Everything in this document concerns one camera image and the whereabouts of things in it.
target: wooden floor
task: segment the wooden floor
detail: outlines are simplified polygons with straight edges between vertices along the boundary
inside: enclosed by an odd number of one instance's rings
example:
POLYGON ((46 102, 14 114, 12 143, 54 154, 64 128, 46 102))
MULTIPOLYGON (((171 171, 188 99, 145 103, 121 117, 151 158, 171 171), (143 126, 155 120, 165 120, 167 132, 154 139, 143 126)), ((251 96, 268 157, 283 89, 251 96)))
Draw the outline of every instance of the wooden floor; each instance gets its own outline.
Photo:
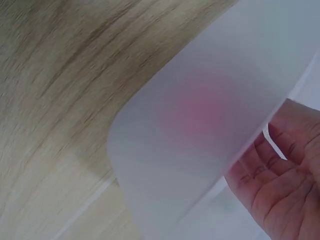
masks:
POLYGON ((117 111, 236 0, 0 1, 0 238, 137 240, 117 111))

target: wood grain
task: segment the wood grain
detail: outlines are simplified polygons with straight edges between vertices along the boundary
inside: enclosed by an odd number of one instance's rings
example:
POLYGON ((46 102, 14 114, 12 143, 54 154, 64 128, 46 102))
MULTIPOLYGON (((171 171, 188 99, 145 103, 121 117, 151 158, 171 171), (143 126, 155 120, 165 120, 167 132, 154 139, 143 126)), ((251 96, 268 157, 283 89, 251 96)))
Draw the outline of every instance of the wood grain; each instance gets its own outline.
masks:
POLYGON ((0 1, 1 239, 62 229, 112 175, 117 111, 234 3, 0 1))

